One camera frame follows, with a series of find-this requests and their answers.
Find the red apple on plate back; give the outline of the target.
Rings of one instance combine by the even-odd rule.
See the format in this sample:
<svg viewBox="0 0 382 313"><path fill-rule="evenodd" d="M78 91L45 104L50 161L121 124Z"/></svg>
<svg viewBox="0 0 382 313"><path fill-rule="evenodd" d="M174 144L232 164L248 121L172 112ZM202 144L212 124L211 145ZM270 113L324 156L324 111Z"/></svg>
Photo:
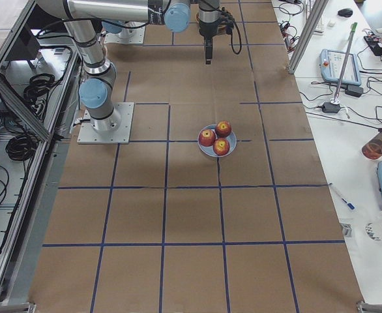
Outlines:
<svg viewBox="0 0 382 313"><path fill-rule="evenodd" d="M219 138L226 138L232 132L232 127L228 121L220 121L215 125L214 131Z"/></svg>

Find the red apple on plate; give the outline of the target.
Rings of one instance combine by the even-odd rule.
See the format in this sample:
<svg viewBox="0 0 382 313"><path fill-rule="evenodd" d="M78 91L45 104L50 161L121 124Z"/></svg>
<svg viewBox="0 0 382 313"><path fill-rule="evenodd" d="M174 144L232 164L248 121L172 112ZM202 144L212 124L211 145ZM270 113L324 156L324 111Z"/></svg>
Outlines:
<svg viewBox="0 0 382 313"><path fill-rule="evenodd" d="M203 129L198 136L198 143L204 147L210 147L216 140L216 134L212 129Z"/></svg>
<svg viewBox="0 0 382 313"><path fill-rule="evenodd" d="M218 138L213 143L213 151L217 156L224 156L229 153L230 144L225 138Z"/></svg>
<svg viewBox="0 0 382 313"><path fill-rule="evenodd" d="M220 121L215 125L214 131L219 138L226 138L232 132L232 127L228 121Z"/></svg>

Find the red apple on plate left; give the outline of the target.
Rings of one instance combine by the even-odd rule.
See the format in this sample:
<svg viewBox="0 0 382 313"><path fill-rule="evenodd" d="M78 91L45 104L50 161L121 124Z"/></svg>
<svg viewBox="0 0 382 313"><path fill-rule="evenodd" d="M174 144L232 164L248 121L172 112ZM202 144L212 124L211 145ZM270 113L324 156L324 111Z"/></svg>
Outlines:
<svg viewBox="0 0 382 313"><path fill-rule="evenodd" d="M212 129L203 129L198 136L198 143L204 147L210 147L216 140L216 134Z"/></svg>

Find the red apple on plate front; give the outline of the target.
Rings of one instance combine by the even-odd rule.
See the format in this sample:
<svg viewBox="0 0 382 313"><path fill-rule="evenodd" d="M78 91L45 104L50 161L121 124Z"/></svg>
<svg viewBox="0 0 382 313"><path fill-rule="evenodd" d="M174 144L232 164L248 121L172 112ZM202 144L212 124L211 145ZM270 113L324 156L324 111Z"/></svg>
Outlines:
<svg viewBox="0 0 382 313"><path fill-rule="evenodd" d="M213 143L213 151L217 156L224 156L229 153L230 144L225 138L218 138Z"/></svg>

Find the light blue plate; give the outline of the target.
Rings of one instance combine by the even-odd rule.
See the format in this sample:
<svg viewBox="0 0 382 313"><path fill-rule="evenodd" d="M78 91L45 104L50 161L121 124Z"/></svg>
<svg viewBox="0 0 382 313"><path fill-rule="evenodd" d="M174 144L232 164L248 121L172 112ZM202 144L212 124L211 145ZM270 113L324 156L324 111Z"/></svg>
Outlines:
<svg viewBox="0 0 382 313"><path fill-rule="evenodd" d="M226 137L219 136L215 125L201 129L198 135L198 147L208 156L225 157L230 155L237 145L235 133L230 130Z"/></svg>

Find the blue teach pendant upper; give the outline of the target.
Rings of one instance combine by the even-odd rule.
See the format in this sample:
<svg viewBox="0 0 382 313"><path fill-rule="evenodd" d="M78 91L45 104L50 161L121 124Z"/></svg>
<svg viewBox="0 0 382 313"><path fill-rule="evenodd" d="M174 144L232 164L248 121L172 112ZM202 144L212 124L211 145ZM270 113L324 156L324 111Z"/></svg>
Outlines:
<svg viewBox="0 0 382 313"><path fill-rule="evenodd" d="M319 67L321 77L325 82L338 83L342 66L344 64L345 52L323 49L319 55ZM349 54L346 62L343 84L360 86L361 76L359 62L355 53Z"/></svg>

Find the black power adapter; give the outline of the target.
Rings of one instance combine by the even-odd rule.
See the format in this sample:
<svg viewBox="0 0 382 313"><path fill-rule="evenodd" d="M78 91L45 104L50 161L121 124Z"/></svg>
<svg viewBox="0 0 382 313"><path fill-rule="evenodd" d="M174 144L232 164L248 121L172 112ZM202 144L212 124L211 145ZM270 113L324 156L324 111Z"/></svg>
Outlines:
<svg viewBox="0 0 382 313"><path fill-rule="evenodd" d="M321 110L323 113L333 113L336 114L340 111L340 105L339 104L333 104L331 102L324 102Z"/></svg>

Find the silver rod with green tip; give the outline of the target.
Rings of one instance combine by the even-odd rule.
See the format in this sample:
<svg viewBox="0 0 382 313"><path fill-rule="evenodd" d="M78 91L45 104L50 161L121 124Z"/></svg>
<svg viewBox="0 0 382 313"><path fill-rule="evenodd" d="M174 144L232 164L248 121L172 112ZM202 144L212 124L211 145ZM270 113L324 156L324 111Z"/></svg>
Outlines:
<svg viewBox="0 0 382 313"><path fill-rule="evenodd" d="M352 46L352 42L353 42L353 37L354 37L355 31L356 31L356 28L357 28L357 24L358 24L357 22L354 22L354 23L351 24L351 30L350 30L349 38L348 38L348 45L347 45L347 49L345 51L344 61L342 63L342 67L340 69L340 75L339 75L339 79L338 79L338 84L336 86L336 90L334 92L334 96L331 99L331 104L334 104L336 106L340 105L340 100L339 100L340 89L341 89L341 86L342 86L342 82L343 82L343 78L344 78L344 73L345 73L345 68L347 66L347 62L348 62L348 59L349 59L349 54L350 54L350 51L351 51L351 46Z"/></svg>

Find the black computer mouse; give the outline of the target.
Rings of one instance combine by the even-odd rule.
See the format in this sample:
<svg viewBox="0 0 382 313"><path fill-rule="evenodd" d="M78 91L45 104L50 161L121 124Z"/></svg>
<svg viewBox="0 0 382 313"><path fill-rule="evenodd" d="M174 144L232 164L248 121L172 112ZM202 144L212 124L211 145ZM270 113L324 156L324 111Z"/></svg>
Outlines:
<svg viewBox="0 0 382 313"><path fill-rule="evenodd" d="M351 8L343 8L337 12L337 15L344 18L349 18L353 15L353 10Z"/></svg>

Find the blue white pen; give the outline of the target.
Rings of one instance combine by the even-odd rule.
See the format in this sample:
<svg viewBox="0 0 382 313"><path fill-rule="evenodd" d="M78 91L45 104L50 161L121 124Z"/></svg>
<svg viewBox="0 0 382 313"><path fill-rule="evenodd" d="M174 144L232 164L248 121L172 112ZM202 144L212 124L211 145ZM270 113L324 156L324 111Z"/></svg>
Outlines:
<svg viewBox="0 0 382 313"><path fill-rule="evenodd" d="M355 206L347 200L347 198L336 188L333 183L329 183L329 187L336 193L336 195L345 203L345 205L351 210L355 209Z"/></svg>

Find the aluminium frame post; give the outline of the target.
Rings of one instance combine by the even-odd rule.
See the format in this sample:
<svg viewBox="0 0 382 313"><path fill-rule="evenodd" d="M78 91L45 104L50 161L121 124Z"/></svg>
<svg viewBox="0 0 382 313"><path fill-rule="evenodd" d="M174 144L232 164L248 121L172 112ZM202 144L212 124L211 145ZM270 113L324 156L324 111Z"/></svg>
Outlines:
<svg viewBox="0 0 382 313"><path fill-rule="evenodd" d="M316 28L320 17L322 16L325 7L327 6L328 0L317 0L311 8L310 15L304 25L304 28L301 32L300 39L297 43L297 47L295 48L291 59L289 60L289 64L287 66L287 71L290 74L294 74L301 59L304 55L309 41L314 33L314 29Z"/></svg>

